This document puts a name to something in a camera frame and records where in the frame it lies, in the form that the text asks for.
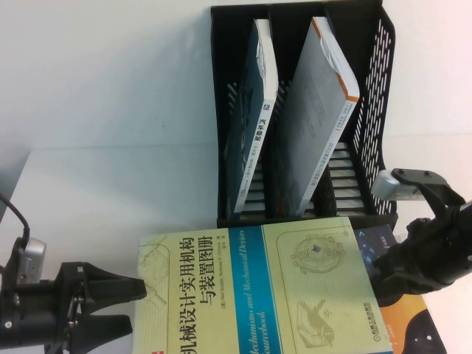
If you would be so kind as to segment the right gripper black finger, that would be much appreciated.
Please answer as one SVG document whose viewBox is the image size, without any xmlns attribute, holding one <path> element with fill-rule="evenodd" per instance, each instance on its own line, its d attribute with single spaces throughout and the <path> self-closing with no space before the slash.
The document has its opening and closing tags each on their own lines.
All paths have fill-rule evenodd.
<svg viewBox="0 0 472 354">
<path fill-rule="evenodd" d="M 378 304 L 388 307 L 395 304 L 403 295 L 403 280 L 393 276 L 378 283 Z"/>
<path fill-rule="evenodd" d="M 406 273 L 403 243 L 396 243 L 372 264 L 371 279 L 404 278 Z"/>
</svg>

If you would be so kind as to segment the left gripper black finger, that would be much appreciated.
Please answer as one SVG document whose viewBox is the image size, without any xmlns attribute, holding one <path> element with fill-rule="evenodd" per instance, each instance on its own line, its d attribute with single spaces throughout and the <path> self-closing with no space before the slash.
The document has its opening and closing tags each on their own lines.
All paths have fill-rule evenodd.
<svg viewBox="0 0 472 354">
<path fill-rule="evenodd" d="M 147 296 L 145 282 L 104 271 L 91 263 L 83 264 L 83 311 L 94 313 L 112 305 L 133 302 Z"/>
<path fill-rule="evenodd" d="M 132 324 L 129 316 L 79 315 L 72 328 L 72 349 L 96 349 L 130 334 Z"/>
</svg>

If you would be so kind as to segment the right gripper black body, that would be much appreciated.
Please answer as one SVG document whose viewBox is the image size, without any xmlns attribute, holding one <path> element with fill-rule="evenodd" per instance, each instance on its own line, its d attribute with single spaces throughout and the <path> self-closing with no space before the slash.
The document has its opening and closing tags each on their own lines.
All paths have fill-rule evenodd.
<svg viewBox="0 0 472 354">
<path fill-rule="evenodd" d="M 440 175 L 427 170 L 394 169 L 401 184 L 416 187 L 434 213 L 407 226 L 398 245 L 393 279 L 406 294 L 427 294 L 465 276 L 465 199 Z"/>
</svg>

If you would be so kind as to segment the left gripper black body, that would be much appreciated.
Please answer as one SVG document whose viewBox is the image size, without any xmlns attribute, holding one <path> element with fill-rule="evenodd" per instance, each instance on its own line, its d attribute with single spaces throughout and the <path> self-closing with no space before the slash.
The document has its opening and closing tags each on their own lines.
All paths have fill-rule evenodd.
<svg viewBox="0 0 472 354">
<path fill-rule="evenodd" d="M 54 281 L 52 339 L 45 353 L 88 353 L 92 350 L 89 314 L 78 312 L 86 304 L 90 263 L 64 263 Z"/>
</svg>

